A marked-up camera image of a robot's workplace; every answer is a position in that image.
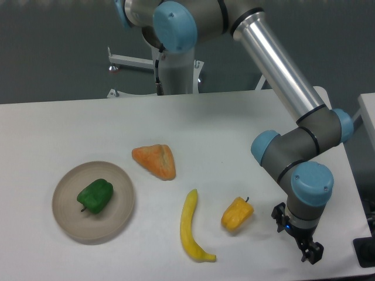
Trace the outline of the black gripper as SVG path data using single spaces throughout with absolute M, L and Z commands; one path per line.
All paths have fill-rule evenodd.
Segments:
M 301 220 L 297 217 L 285 216 L 285 203 L 276 205 L 271 213 L 271 217 L 277 224 L 277 232 L 286 230 L 290 236 L 294 237 L 302 252 L 301 262 L 308 261 L 315 264 L 322 259 L 324 247 L 312 240 L 318 223 L 316 220 Z

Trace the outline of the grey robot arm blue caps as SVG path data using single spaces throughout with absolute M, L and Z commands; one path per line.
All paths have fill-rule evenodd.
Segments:
M 346 142 L 353 122 L 329 109 L 282 48 L 266 23 L 260 1 L 115 1 L 125 28 L 139 27 L 157 50 L 153 71 L 158 95 L 191 94 L 193 62 L 184 57 L 202 41 L 229 33 L 240 42 L 269 82 L 297 128 L 265 131 L 251 145 L 258 164 L 287 194 L 272 211 L 278 230 L 292 236 L 302 260 L 317 263 L 323 246 L 313 240 L 334 184 L 330 170 L 314 158 Z

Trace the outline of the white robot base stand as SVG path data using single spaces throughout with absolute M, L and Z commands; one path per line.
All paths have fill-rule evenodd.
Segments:
M 109 72 L 115 73 L 121 68 L 152 72 L 158 79 L 154 79 L 155 90 L 150 96 L 199 93 L 204 62 L 194 58 L 193 50 L 172 54 L 167 51 L 160 53 L 159 49 L 152 47 L 151 52 L 150 60 L 113 54 L 108 50 Z

